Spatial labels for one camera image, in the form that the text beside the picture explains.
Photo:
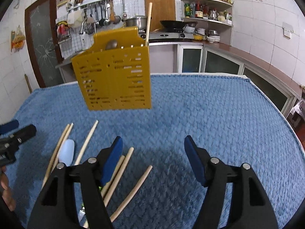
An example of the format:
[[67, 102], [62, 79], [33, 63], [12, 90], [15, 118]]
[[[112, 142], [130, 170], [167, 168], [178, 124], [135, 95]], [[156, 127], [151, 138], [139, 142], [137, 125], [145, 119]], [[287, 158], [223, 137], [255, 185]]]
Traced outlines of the person's left hand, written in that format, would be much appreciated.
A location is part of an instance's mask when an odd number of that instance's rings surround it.
[[14, 211], [16, 208], [15, 200], [12, 197], [12, 190], [9, 186], [9, 180], [7, 175], [5, 174], [6, 167], [1, 167], [1, 187], [3, 189], [2, 191], [2, 198], [6, 205], [8, 206], [10, 211]]

